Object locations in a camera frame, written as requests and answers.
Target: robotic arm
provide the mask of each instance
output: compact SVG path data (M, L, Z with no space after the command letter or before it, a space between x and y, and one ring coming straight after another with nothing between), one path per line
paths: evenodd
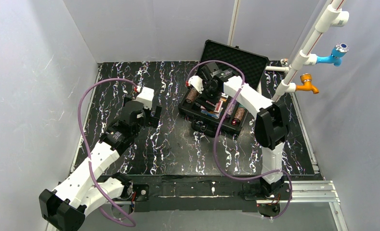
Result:
M61 231L76 231L92 211L106 203L103 195L93 186L89 162L97 179L110 164L114 163L138 136L141 128L157 128L161 107L157 106L151 116L154 90L142 88L136 100L125 97L120 117L111 123L80 166L52 191L45 189L39 195L42 217ZM132 194L131 180L116 173L101 188L110 198L129 197Z
M219 100L221 93L235 97L237 91L242 91L236 100L242 104L255 118L255 138L262 146L262 174L282 169L282 151L285 139L289 133L288 111L282 102L268 99L248 84L242 85L242 78L234 70L220 70L215 62L205 64L201 68L203 78L192 76L188 86L193 86L200 96L197 102L204 107ZM261 180L262 193L266 196L277 194L284 183L282 172L263 176Z

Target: orange faucet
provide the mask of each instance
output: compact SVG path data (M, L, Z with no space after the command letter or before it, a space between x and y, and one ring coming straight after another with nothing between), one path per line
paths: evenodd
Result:
M319 90L317 87L312 85L312 75L311 74L303 74L301 75L301 82L303 85L296 85L296 91L298 90L305 90L305 91L313 91L313 94L318 94Z

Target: black case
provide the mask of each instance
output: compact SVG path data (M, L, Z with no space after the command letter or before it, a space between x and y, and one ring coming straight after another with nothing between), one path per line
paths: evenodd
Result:
M220 60L230 63L237 68L239 68L245 75L245 82L248 83L252 88L257 89L261 76L263 75L266 66L269 64L267 57L253 54L247 51L240 50L238 47L227 46L212 40L207 40L204 45L204 50L201 55L200 62L207 60ZM217 63L218 67L222 70L228 69L229 67L224 64ZM201 75L200 68L197 70L197 75ZM224 111L227 105L231 101L231 97L223 103L223 110L220 114L220 118L215 119L211 116L201 113L198 106L195 105L195 101L192 103L187 103L185 99L191 89L187 91L178 105L178 109L182 114L192 117L191 127L194 130L204 132L208 136L215 136L218 124L224 115ZM231 121L234 118L235 112L239 106L236 106L231 114L231 116L224 120L222 130L231 132L233 134L239 135L244 125L245 119L247 117L248 111L244 113L244 117L237 125L232 125Z

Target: blue faucet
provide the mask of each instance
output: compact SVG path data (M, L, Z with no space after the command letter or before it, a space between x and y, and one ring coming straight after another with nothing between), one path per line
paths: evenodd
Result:
M333 50L331 55L327 57L317 57L316 64L334 64L335 66L340 66L341 58L349 51L349 47L345 43L338 43Z

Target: marble tabletop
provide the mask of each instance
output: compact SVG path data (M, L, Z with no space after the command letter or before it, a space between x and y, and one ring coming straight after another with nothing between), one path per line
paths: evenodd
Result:
M142 175L220 175L213 157L214 138L191 129L191 120L178 111L177 105L185 95L185 79L197 62L131 62L104 63L99 67L99 80L126 78L136 84L153 88L153 106L162 107L158 128L144 128L134 145L125 151L105 174L115 172ZM272 97L283 78L280 72L265 72L262 94ZM121 82L105 83L96 88L85 127L89 144L95 144L106 125L120 113L123 98L133 87ZM281 98L289 110L290 133L283 152L283 167L291 175L312 175L314 170L308 155L292 98ZM219 161L233 175L257 175L262 168L262 152L254 138L251 114L239 136L222 132L219 140ZM86 158L81 145L75 167Z

